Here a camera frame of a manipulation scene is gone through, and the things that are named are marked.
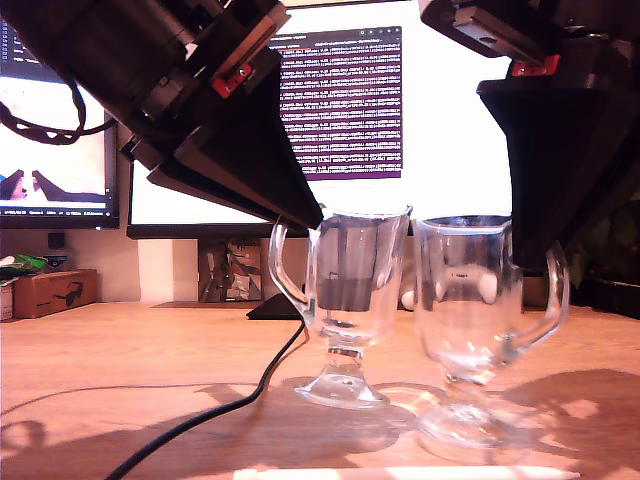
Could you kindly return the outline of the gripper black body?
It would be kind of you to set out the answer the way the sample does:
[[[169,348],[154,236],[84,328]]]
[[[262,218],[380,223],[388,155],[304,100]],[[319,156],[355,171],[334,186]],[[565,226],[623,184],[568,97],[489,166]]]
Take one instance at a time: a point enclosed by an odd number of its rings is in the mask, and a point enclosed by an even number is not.
[[[279,1],[122,1],[137,65],[128,84],[131,140],[146,167],[175,151],[256,73],[255,58],[287,21]]]

